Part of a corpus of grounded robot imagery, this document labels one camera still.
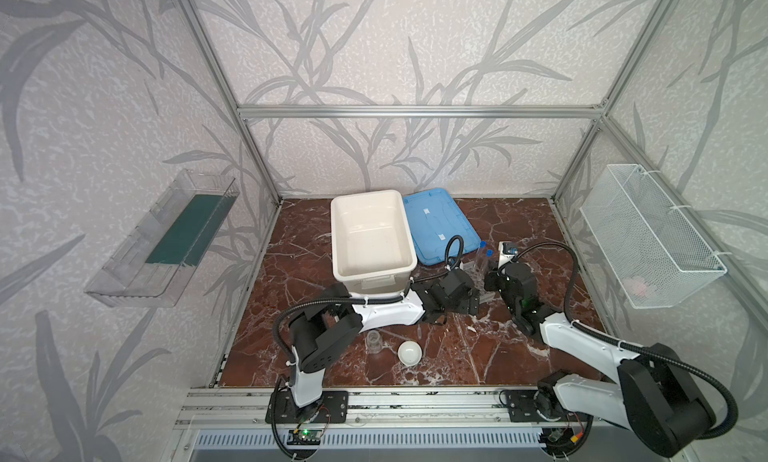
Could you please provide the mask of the clear test tube rack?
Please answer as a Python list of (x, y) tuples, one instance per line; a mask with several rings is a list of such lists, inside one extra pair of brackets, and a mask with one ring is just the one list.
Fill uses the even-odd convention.
[(484, 288), (485, 275), (478, 268), (477, 264), (475, 262), (463, 262), (461, 268), (470, 276), (474, 287), (478, 291), (478, 304), (490, 303), (495, 298), (496, 293), (494, 291), (487, 291)]

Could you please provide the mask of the white plastic bin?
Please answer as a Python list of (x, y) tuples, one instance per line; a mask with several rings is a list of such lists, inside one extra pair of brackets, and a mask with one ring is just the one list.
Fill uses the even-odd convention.
[(382, 190), (338, 196), (330, 214), (335, 279), (364, 295), (405, 290), (417, 257), (402, 195)]

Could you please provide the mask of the small clear beaker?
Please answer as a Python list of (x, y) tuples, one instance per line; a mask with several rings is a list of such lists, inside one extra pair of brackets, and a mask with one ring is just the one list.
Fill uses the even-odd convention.
[(365, 346), (368, 354), (379, 354), (383, 350), (383, 337), (377, 330), (370, 330), (365, 336)]

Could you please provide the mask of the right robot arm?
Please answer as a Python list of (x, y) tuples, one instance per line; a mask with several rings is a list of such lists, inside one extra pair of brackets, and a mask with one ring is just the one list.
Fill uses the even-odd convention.
[(541, 379), (532, 400), (543, 418), (558, 421), (584, 414), (602, 419), (632, 431), (664, 457), (735, 427), (738, 403), (719, 380), (683, 362), (664, 344), (628, 343), (582, 323), (571, 314), (568, 301), (562, 309), (540, 301), (528, 265), (510, 260), (489, 270), (484, 288), (501, 296), (524, 335), (579, 359), (602, 376), (593, 380), (560, 370)]

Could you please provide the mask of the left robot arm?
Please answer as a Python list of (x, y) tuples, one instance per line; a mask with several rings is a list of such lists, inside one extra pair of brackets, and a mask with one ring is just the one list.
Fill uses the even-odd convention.
[(436, 324), (449, 313), (475, 315), (479, 304), (480, 291), (458, 268), (411, 280), (404, 290), (387, 294), (350, 292), (336, 283), (319, 297), (282, 311), (273, 322), (273, 339), (291, 369), (284, 385), (296, 407), (311, 406), (322, 398), (325, 370), (359, 334)]

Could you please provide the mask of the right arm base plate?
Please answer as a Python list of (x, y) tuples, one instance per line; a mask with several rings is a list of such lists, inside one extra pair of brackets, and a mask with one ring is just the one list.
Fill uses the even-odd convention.
[(506, 407), (511, 422), (539, 423), (546, 421), (536, 405), (536, 395), (536, 389), (507, 389), (501, 393), (500, 400)]

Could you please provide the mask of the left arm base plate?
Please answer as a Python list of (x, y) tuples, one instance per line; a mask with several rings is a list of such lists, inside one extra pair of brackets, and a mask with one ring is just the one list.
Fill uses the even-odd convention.
[(344, 423), (349, 405), (348, 391), (324, 391), (318, 401), (298, 407), (288, 389), (274, 392), (269, 400), (266, 422), (276, 424)]

